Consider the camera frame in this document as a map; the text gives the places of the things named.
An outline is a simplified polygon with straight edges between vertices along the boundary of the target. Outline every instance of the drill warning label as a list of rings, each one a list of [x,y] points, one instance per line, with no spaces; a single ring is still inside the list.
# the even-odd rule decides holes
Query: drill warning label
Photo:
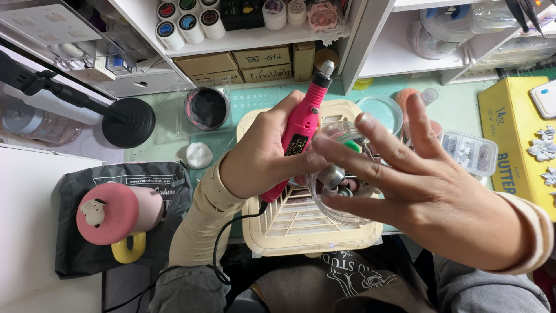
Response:
[[[287,150],[284,153],[284,156],[287,157],[288,155],[300,154],[303,151],[303,148],[305,148],[308,139],[309,137],[295,134],[294,137],[291,139],[290,144],[287,146]]]

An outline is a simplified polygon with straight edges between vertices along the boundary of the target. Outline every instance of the fingernail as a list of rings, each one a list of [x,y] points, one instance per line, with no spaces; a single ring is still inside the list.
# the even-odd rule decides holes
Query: fingernail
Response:
[[[363,113],[357,122],[357,126],[372,128],[375,126],[375,119],[369,113]]]
[[[318,145],[317,142],[322,141],[323,138],[324,138],[323,135],[320,135],[320,134],[314,135],[313,138],[311,138],[311,145],[312,145],[314,148],[317,148],[317,146],[316,146],[316,145]]]
[[[417,101],[421,101],[423,99],[423,95],[420,92],[417,92],[416,94],[414,94],[413,97]]]

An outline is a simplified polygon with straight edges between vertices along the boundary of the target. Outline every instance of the yellow mug handle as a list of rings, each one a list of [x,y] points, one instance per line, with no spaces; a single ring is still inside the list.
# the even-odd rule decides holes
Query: yellow mug handle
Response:
[[[127,238],[112,244],[112,253],[116,261],[122,264],[133,263],[143,255],[147,246],[147,234],[145,232],[133,235],[133,248],[127,248]]]

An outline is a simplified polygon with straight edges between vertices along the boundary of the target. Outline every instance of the black bag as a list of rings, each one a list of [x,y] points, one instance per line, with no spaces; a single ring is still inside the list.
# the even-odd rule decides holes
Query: black bag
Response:
[[[77,229],[81,199],[93,187],[107,182],[149,187],[160,193],[164,202],[162,220],[147,232],[145,252],[134,264],[162,268],[168,261],[173,234],[192,201],[187,168],[178,162],[105,165],[66,174],[58,184],[60,212],[54,270],[60,279],[89,276],[123,265],[114,258],[110,245],[92,244]]]

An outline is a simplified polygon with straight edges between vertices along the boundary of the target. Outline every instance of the beige sleeve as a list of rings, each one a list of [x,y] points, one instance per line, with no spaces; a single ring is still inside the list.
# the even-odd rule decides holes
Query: beige sleeve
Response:
[[[168,265],[200,266],[212,264],[214,243],[220,229],[239,212],[246,199],[234,197],[220,180],[220,163],[206,170],[193,193],[193,203],[181,222],[170,245]],[[226,250],[231,226],[227,227],[218,244],[216,259]]]
[[[534,242],[533,252],[525,262],[508,270],[492,273],[519,275],[536,270],[548,260],[554,244],[554,229],[548,213],[540,206],[512,194],[495,193],[508,201],[517,212],[525,217],[533,231]]]

